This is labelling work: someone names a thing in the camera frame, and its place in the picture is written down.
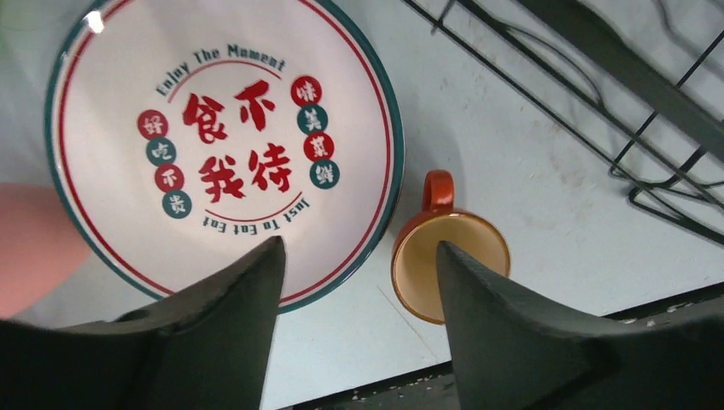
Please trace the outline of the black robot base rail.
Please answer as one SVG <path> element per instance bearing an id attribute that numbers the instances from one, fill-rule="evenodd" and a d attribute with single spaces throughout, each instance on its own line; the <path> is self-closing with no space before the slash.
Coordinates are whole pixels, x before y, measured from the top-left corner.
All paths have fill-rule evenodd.
<path id="1" fill-rule="evenodd" d="M 720 409 L 723 288 L 604 317 L 539 299 L 491 302 L 440 365 L 304 403 L 306 409 Z"/>

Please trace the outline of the Just To Eat plate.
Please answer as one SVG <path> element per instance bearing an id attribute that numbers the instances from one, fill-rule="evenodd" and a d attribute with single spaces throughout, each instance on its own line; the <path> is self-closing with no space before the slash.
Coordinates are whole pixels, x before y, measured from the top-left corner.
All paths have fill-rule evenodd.
<path id="1" fill-rule="evenodd" d="M 404 175 L 394 89 L 331 1 L 95 1 L 45 101 L 55 189 L 83 239 L 154 299 L 284 240 L 280 308 L 346 282 Z"/>

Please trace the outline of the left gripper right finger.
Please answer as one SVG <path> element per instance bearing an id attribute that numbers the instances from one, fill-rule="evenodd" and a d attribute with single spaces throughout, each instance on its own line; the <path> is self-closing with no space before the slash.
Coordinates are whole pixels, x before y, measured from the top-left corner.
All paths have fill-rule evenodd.
<path id="1" fill-rule="evenodd" d="M 452 243 L 438 283 L 463 409 L 720 409 L 723 300 L 641 319 L 583 313 Z"/>

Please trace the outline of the orange cup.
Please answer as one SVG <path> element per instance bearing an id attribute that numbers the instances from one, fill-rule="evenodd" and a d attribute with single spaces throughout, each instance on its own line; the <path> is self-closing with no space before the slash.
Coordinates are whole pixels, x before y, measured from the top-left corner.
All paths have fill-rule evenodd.
<path id="1" fill-rule="evenodd" d="M 421 211 L 401 229 L 392 251 L 391 281 L 398 300 L 412 315 L 436 325 L 445 323 L 436 268 L 439 242 L 453 243 L 501 276 L 511 274 L 511 254 L 501 232 L 457 208 L 455 197 L 451 173 L 427 172 Z"/>

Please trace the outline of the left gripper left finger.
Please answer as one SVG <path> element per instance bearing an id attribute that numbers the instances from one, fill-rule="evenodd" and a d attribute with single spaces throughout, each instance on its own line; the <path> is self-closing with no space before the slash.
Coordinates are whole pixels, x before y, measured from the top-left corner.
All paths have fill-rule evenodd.
<path id="1" fill-rule="evenodd" d="M 286 267 L 269 237 L 228 267 L 113 321 L 1 324 L 4 409 L 256 409 Z"/>

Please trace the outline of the large pink cup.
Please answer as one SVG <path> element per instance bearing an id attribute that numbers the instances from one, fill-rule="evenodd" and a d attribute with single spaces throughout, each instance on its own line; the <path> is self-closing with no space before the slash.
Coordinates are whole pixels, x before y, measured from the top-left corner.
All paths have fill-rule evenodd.
<path id="1" fill-rule="evenodd" d="M 1 318 L 67 281 L 90 248 L 50 187 L 1 184 Z"/>

